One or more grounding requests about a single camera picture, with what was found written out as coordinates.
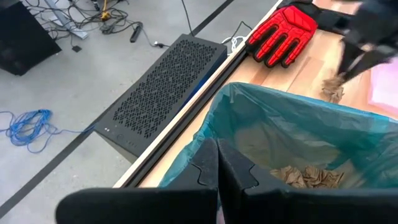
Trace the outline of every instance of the perforated panel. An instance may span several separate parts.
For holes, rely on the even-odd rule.
[[[140,82],[114,112],[113,120],[149,138],[198,78],[217,47],[183,40]]]
[[[140,156],[225,59],[224,45],[181,35],[115,102],[96,131]]]

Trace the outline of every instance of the red glove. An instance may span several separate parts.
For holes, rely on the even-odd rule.
[[[287,68],[314,35],[319,13],[314,4],[305,2],[293,2],[276,10],[248,38],[248,52],[267,67],[282,62]]]

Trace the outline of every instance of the plastic bag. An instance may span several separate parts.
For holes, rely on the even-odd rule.
[[[247,83],[230,83],[217,93],[161,187],[178,176],[205,138],[226,139],[268,169],[313,165],[344,172],[340,188],[398,187],[397,121]]]

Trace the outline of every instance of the brown packing paper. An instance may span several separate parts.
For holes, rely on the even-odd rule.
[[[304,172],[287,166],[271,170],[274,177],[296,188],[338,188],[343,173],[306,166]]]
[[[341,86],[343,79],[339,76],[332,77],[323,81],[322,93],[328,97],[328,101],[332,103],[339,103],[344,93],[344,88]]]

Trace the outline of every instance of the black box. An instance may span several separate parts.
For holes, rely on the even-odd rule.
[[[109,109],[95,131],[134,162],[226,58],[224,45],[181,35]]]
[[[22,2],[0,1],[0,68],[23,75],[59,51],[60,47]]]

